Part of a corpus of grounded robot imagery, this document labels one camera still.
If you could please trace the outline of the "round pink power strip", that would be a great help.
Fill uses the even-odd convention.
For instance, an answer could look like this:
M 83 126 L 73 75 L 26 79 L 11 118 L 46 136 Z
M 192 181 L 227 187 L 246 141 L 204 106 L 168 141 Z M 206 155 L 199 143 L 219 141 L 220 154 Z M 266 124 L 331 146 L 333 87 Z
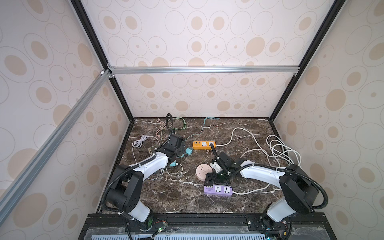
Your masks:
M 212 173 L 212 168 L 207 164 L 201 164 L 196 168 L 196 176 L 198 180 L 205 181 L 208 173 Z

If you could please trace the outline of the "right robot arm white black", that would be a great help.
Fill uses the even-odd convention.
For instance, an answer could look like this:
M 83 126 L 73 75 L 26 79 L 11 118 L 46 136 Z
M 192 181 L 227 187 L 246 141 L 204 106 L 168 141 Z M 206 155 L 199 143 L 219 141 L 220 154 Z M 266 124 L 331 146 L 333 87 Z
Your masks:
M 213 154 L 214 158 L 210 164 L 213 171 L 206 176 L 206 187 L 216 187 L 220 184 L 227 186 L 230 179 L 241 176 L 282 190 L 283 197 L 270 203 L 261 216 L 265 228 L 271 228 L 274 223 L 296 213 L 309 214 L 314 210 L 323 209 L 329 203 L 325 189 L 298 165 L 279 168 L 231 158 L 224 152 L 217 153 L 216 149 L 213 149 Z

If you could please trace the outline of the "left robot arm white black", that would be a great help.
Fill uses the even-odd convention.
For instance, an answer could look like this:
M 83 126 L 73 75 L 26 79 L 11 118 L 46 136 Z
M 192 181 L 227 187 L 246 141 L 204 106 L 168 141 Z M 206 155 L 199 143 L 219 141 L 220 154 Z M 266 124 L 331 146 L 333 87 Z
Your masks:
M 102 194 L 102 209 L 149 223 L 153 218 L 151 210 L 140 201 L 143 182 L 174 162 L 185 149 L 185 138 L 171 134 L 150 157 L 130 166 L 118 166 Z

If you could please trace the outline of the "orange power strip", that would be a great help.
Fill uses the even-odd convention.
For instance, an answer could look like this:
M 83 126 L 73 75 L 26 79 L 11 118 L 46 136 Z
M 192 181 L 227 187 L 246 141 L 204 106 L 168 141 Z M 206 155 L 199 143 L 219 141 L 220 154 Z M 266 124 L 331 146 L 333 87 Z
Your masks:
M 213 145 L 216 148 L 216 142 L 214 141 L 195 141 L 193 142 L 194 150 L 211 150 Z

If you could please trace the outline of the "purple power strip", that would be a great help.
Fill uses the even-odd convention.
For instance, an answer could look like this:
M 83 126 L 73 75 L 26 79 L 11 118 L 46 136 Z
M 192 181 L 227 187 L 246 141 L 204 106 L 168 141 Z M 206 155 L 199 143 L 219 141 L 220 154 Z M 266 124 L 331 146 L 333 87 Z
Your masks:
M 204 193 L 213 196 L 231 197 L 233 189 L 229 186 L 223 185 L 204 186 Z

